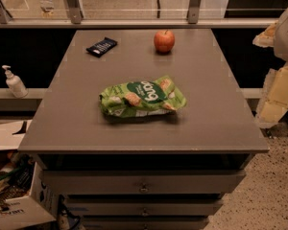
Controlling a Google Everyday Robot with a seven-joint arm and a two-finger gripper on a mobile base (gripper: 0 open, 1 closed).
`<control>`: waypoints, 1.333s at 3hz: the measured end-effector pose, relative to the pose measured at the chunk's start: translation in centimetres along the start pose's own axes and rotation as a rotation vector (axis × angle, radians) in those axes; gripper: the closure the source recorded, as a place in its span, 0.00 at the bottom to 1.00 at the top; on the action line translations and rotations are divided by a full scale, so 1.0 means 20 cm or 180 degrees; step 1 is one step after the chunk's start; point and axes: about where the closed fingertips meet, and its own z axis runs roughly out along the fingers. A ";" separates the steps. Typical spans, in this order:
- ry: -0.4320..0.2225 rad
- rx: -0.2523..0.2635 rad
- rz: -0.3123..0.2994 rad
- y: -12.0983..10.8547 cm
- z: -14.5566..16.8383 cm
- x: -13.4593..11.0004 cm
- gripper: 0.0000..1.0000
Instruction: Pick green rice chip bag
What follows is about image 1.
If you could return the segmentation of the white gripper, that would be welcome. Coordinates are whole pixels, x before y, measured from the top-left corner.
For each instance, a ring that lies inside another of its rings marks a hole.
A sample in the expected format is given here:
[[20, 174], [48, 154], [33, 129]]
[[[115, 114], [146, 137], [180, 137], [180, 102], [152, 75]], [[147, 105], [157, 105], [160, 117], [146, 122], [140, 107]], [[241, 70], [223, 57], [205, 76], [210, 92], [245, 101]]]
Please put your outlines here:
[[[262, 48], [274, 46], [275, 56], [288, 61], [288, 8], [278, 22], [258, 34], [252, 44]], [[266, 75], [254, 120], [260, 128], [271, 128], [287, 111], [288, 62], [279, 70], [270, 69]]]

